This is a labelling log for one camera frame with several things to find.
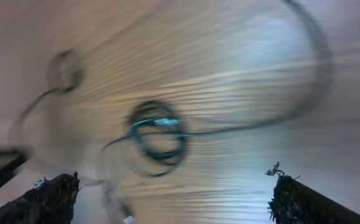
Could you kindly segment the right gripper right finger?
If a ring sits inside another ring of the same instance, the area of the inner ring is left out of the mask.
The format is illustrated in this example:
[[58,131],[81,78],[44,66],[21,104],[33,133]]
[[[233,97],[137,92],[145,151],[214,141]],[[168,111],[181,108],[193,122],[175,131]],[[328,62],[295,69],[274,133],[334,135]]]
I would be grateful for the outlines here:
[[360,214],[301,184],[274,164],[265,174],[277,176],[268,201],[270,220],[276,224],[360,224]]

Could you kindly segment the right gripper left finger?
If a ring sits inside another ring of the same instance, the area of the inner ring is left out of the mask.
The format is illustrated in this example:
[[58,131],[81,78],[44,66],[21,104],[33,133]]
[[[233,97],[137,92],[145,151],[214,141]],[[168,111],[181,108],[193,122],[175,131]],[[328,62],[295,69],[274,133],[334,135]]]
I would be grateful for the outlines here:
[[78,174],[62,174],[0,207],[0,224],[70,224],[80,191]]

